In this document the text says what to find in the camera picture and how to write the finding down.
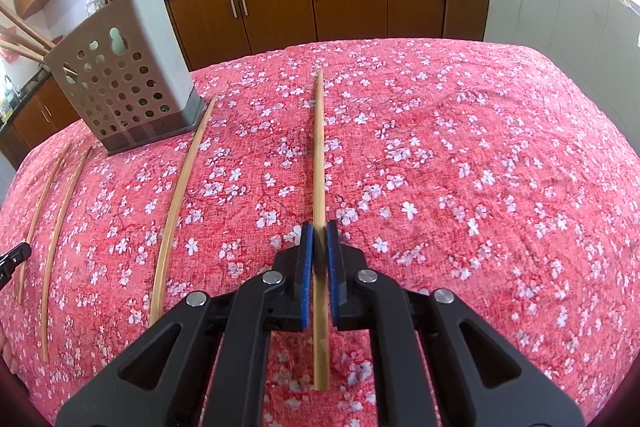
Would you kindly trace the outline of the perforated grey utensil holder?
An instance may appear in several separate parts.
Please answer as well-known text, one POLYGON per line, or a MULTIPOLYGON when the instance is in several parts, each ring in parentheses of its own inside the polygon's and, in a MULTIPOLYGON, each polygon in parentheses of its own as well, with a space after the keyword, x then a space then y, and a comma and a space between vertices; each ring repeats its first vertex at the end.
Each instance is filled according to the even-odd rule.
POLYGON ((114 0, 44 64, 111 155, 189 132, 204 113, 164 0, 114 0))

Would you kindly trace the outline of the pink floral tablecloth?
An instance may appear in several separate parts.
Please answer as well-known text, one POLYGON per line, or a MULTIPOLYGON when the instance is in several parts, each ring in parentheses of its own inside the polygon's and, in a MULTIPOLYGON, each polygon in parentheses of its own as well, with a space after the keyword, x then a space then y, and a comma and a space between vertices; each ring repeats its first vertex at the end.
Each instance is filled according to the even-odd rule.
MULTIPOLYGON (((165 303, 234 291, 311 213, 314 74, 326 213, 369 265, 447 287, 593 418, 639 353, 639 159, 525 46, 390 39, 292 46, 193 74, 217 97, 172 242, 165 303)), ((1 294, 1 354, 32 402, 63 402, 149 324, 155 263, 193 135, 108 155, 77 121, 35 148, 1 208, 26 263, 1 294)))

